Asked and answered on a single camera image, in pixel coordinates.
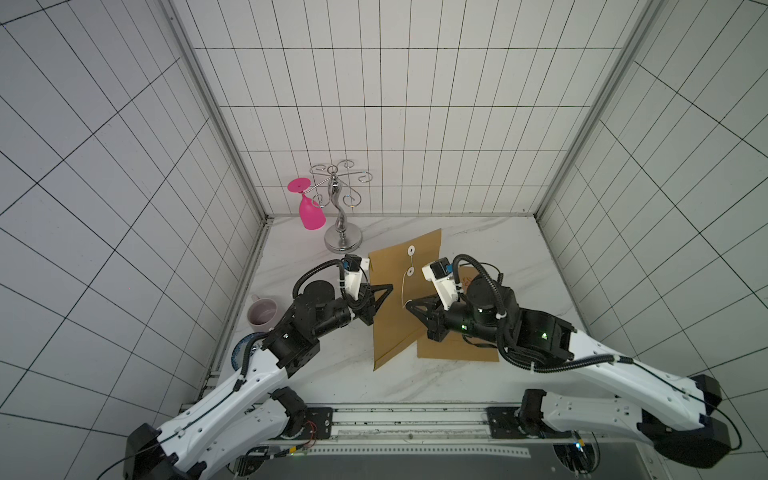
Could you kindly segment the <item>brown file bag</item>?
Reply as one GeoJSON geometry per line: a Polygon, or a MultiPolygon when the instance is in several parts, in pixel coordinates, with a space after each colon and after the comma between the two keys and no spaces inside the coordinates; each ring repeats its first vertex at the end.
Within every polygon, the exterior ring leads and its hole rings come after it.
{"type": "Polygon", "coordinates": [[[480,348],[466,343],[459,333],[449,332],[442,342],[422,335],[416,342],[417,357],[421,359],[458,360],[471,362],[499,362],[495,348],[480,348]]]}
{"type": "Polygon", "coordinates": [[[422,268],[440,257],[441,244],[442,230],[437,229],[369,254],[372,282],[393,287],[373,324],[374,370],[424,335],[425,327],[405,304],[435,293],[432,283],[424,279],[422,268]]]}

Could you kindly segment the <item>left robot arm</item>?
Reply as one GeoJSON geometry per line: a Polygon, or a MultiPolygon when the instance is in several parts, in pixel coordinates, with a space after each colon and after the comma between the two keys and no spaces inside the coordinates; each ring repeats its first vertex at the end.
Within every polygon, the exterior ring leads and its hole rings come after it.
{"type": "Polygon", "coordinates": [[[373,318],[390,284],[364,284],[356,299],[327,281],[313,281],[270,332],[249,340],[242,363],[207,396],[159,428],[143,424],[128,437],[120,466],[125,479],[208,479],[225,465],[308,427],[308,407],[288,380],[320,350],[322,336],[373,318]]]}

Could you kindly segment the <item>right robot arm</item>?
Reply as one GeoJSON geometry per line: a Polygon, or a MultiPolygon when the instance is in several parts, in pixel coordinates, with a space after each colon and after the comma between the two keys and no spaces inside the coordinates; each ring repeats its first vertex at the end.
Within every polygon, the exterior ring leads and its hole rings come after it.
{"type": "Polygon", "coordinates": [[[476,276],[467,292],[450,279],[435,295],[409,300],[406,310],[441,342],[457,333],[534,376],[571,374],[607,392],[584,398],[527,389],[512,422],[524,437],[555,438],[589,431],[648,444],[684,466],[710,469],[743,443],[726,415],[719,383],[705,374],[676,377],[607,347],[571,323],[522,308],[513,290],[476,276]]]}

